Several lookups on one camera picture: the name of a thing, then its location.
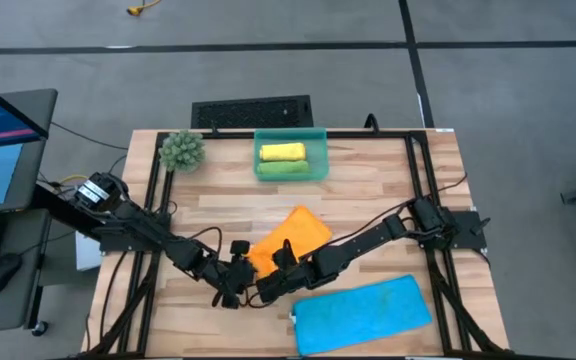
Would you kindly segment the orange microfiber towel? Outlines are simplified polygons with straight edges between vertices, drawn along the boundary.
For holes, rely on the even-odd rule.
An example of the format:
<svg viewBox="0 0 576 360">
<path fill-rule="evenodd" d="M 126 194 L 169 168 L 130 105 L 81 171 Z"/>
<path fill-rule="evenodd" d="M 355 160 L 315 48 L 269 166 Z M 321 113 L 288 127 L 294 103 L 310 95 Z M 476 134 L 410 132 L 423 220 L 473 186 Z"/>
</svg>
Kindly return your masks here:
<svg viewBox="0 0 576 360">
<path fill-rule="evenodd" d="M 272 256 L 288 240 L 296 258 L 326 244 L 332 232 L 308 208 L 297 206 L 289 216 L 248 252 L 247 257 L 259 279 L 278 269 Z"/>
</svg>

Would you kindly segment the blue microfiber towel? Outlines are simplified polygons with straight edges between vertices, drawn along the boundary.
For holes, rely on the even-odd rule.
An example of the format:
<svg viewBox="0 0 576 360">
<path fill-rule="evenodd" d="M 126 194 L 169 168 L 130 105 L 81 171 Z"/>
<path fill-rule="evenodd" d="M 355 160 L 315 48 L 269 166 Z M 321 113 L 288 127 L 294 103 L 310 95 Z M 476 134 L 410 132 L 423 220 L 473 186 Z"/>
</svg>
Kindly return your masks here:
<svg viewBox="0 0 576 360">
<path fill-rule="evenodd" d="M 411 275 L 299 300 L 292 316 L 300 355 L 338 350 L 432 322 Z"/>
</svg>

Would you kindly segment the green microfiber towel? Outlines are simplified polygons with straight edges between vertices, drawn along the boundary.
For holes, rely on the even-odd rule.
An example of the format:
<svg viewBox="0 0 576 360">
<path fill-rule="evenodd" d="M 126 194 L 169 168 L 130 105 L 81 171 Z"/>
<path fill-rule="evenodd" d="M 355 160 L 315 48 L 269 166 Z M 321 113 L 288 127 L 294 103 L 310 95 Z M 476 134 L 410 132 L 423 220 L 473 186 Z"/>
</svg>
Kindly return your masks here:
<svg viewBox="0 0 576 360">
<path fill-rule="evenodd" d="M 257 172 L 262 175 L 309 173 L 310 165 L 305 160 L 261 162 Z"/>
</svg>

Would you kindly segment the yellow microfiber towel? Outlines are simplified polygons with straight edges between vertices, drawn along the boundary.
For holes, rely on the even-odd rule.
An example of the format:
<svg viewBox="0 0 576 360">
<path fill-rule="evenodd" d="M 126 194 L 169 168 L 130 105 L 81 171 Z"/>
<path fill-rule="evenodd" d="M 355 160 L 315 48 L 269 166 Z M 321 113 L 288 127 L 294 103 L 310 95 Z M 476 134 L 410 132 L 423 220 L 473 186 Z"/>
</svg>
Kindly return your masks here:
<svg viewBox="0 0 576 360">
<path fill-rule="evenodd" d="M 302 161 L 306 159 L 306 147 L 303 143 L 268 144 L 259 150 L 262 161 Z"/>
</svg>

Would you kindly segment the teal translucent plastic basket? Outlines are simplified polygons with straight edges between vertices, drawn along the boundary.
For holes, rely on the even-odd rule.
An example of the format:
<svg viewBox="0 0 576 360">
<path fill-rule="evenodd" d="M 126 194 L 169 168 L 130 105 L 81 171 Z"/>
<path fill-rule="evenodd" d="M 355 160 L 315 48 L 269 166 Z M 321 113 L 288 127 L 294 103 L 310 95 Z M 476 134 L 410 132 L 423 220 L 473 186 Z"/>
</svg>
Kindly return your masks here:
<svg viewBox="0 0 576 360">
<path fill-rule="evenodd" d="M 310 165 L 309 173 L 262 175 L 257 166 L 262 161 L 259 150 L 262 145 L 303 143 L 306 147 L 306 159 Z M 329 173 L 327 133 L 324 128 L 278 128 L 257 129 L 254 133 L 253 173 L 259 181 L 265 182 L 313 182 L 325 179 Z"/>
</svg>

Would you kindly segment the green plant in patterned pot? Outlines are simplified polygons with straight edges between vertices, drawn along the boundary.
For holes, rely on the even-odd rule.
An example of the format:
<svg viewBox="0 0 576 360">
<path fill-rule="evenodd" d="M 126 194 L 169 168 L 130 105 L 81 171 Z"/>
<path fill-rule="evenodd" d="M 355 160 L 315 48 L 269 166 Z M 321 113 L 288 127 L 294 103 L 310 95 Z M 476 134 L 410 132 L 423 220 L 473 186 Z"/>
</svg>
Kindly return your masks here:
<svg viewBox="0 0 576 360">
<path fill-rule="evenodd" d="M 158 155 L 168 172 L 192 173 L 205 159 L 203 136 L 187 130 L 171 133 L 158 149 Z"/>
</svg>

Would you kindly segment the white paper sheet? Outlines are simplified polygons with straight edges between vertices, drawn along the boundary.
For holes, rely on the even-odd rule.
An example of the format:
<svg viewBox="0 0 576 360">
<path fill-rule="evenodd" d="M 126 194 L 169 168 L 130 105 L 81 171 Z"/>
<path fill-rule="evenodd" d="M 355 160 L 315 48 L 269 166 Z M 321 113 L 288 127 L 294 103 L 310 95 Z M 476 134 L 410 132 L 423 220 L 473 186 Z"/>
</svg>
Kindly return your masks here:
<svg viewBox="0 0 576 360">
<path fill-rule="evenodd" d="M 99 242 L 79 232 L 75 233 L 75 253 L 78 271 L 97 268 L 102 263 L 102 251 Z"/>
</svg>

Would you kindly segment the black perforated panel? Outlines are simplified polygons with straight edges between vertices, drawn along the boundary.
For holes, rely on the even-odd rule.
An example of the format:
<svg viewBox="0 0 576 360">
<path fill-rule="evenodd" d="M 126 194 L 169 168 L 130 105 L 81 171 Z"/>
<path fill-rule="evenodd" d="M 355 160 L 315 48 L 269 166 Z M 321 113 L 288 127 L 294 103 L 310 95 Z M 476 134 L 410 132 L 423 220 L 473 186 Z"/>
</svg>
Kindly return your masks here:
<svg viewBox="0 0 576 360">
<path fill-rule="evenodd" d="M 192 129 L 313 127 L 309 95 L 194 102 Z"/>
</svg>

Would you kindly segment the grey side table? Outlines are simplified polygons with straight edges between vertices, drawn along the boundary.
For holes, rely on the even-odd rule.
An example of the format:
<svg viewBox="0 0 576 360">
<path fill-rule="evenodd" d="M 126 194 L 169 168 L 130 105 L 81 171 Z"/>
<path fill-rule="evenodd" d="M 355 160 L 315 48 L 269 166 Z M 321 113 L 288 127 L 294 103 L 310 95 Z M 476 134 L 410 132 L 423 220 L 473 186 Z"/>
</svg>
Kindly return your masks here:
<svg viewBox="0 0 576 360">
<path fill-rule="evenodd" d="M 0 216 L 0 259 L 6 254 L 20 254 L 22 258 L 19 270 L 0 292 L 0 330 L 25 326 L 27 322 L 50 222 L 45 210 Z"/>
</svg>

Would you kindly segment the black metal table frame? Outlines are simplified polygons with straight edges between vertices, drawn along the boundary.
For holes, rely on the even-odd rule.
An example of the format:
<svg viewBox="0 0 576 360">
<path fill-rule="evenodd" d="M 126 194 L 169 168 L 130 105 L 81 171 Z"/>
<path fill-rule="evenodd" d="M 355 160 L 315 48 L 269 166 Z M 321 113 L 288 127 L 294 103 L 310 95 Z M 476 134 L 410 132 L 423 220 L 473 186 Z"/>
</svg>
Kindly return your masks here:
<svg viewBox="0 0 576 360">
<path fill-rule="evenodd" d="M 171 232 L 192 235 L 217 226 L 223 232 L 222 255 L 230 259 L 233 240 L 261 240 L 297 205 L 325 222 L 333 238 L 356 231 L 368 220 L 415 195 L 405 140 L 374 134 L 368 129 L 332 130 L 328 137 L 329 174 L 322 182 L 258 182 L 253 174 L 252 131 L 243 139 L 205 140 L 206 159 L 189 175 L 164 178 L 154 170 L 155 190 L 148 194 L 153 159 L 157 159 L 159 133 L 173 130 L 135 130 L 124 163 L 123 179 L 135 202 L 159 208 L 178 205 Z M 456 183 L 464 174 L 454 131 L 418 130 L 426 135 L 437 187 Z M 125 256 L 109 295 L 104 333 L 124 308 L 129 291 L 134 253 Z M 508 348 L 491 272 L 470 250 L 452 250 L 460 295 L 465 307 L 487 335 Z M 89 317 L 90 346 L 100 340 L 100 320 L 109 281 L 120 253 L 107 254 L 99 272 Z M 440 355 L 437 325 L 427 261 L 423 250 L 408 239 L 389 242 L 353 261 L 336 281 L 314 291 L 300 290 L 281 297 L 264 309 L 227 310 L 211 306 L 215 291 L 176 270 L 162 256 L 154 288 L 147 331 L 146 357 L 297 357 L 293 304 L 305 297 L 350 289 L 410 274 L 415 277 L 432 323 L 416 330 L 345 347 L 318 356 Z"/>
</svg>

